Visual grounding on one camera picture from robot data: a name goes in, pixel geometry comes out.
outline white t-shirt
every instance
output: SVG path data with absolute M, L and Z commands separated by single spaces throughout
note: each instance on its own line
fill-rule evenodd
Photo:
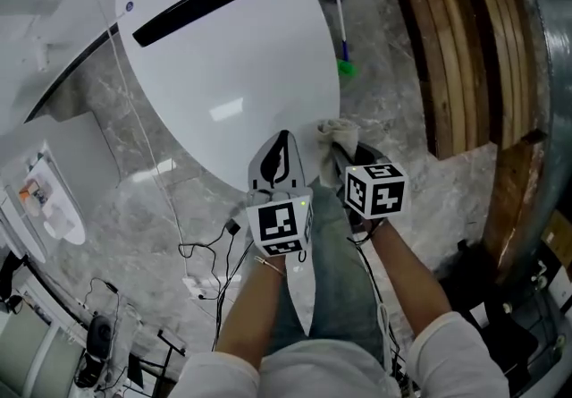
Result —
M 481 336 L 458 313 L 435 320 L 408 354 L 425 398 L 509 398 L 509 384 Z M 260 372 L 224 353 L 190 358 L 172 398 L 398 398 L 379 362 L 353 343 L 309 340 L 263 360 Z

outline marble tile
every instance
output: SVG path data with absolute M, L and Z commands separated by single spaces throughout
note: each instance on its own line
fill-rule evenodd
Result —
M 336 52 L 341 55 L 335 5 L 320 1 Z M 489 145 L 443 162 L 431 156 L 426 150 L 416 66 L 397 0 L 344 0 L 343 8 L 351 60 L 358 74 L 341 78 L 341 114 L 360 125 L 363 141 L 408 171 L 408 210 L 393 223 L 426 265 L 436 268 L 455 251 L 458 241 L 479 240 L 490 201 L 496 148 Z M 242 230 L 232 244 L 231 268 L 245 248 L 245 199 L 202 168 L 166 130 L 129 66 L 121 38 L 115 36 L 114 41 L 133 105 L 159 164 L 160 178 L 138 117 L 126 99 L 128 93 L 111 44 L 105 42 L 61 85 L 40 113 L 65 120 L 92 110 L 120 167 L 122 181 L 88 222 L 88 242 L 81 247 L 63 242 L 40 268 L 70 307 L 86 320 L 90 315 L 77 301 L 85 297 L 92 277 L 114 283 L 121 292 L 122 305 L 132 304 L 142 316 L 143 327 L 136 336 L 134 351 L 148 360 L 161 361 L 166 354 L 166 346 L 156 337 L 161 327 L 180 336 L 190 353 L 209 351 L 215 335 L 216 303 L 191 299 L 181 279 L 188 275 L 201 285 L 206 297 L 215 296 L 218 283 L 211 274 L 214 256 L 208 250 L 196 249 L 185 268 L 168 199 L 186 242 L 212 241 L 224 222 L 235 217 Z M 230 243 L 226 233 L 213 245 L 214 274 L 221 282 Z M 371 247 L 366 247 L 366 254 L 396 335 L 408 345 L 408 324 L 387 275 Z M 314 272 L 309 256 L 304 264 L 296 259 L 289 258 L 290 293 L 308 329 L 314 305 Z M 246 270 L 242 267 L 237 277 L 244 276 Z M 239 288 L 238 279 L 230 285 L 224 316 Z M 94 282 L 89 307 L 112 317 L 115 303 L 114 296 Z M 169 374 L 176 377 L 183 362 L 173 356 Z

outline black slot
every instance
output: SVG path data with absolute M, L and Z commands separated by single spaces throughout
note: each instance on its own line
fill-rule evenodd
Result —
M 142 47 L 148 47 L 232 1 L 235 0 L 181 0 L 133 32 L 133 38 Z

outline towel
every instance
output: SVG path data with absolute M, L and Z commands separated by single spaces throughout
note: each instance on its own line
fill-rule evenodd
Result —
M 340 184 L 333 162 L 332 144 L 337 142 L 351 158 L 354 158 L 358 140 L 359 126 L 349 120 L 324 120 L 318 124 L 320 183 L 324 187 L 335 188 Z

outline cube with fiducial marker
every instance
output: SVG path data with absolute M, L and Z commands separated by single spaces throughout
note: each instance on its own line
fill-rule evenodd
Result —
M 396 163 L 346 168 L 346 204 L 366 220 L 402 213 L 408 186 L 407 174 Z
M 300 252 L 310 245 L 310 196 L 247 207 L 247 216 L 254 243 L 266 257 Z

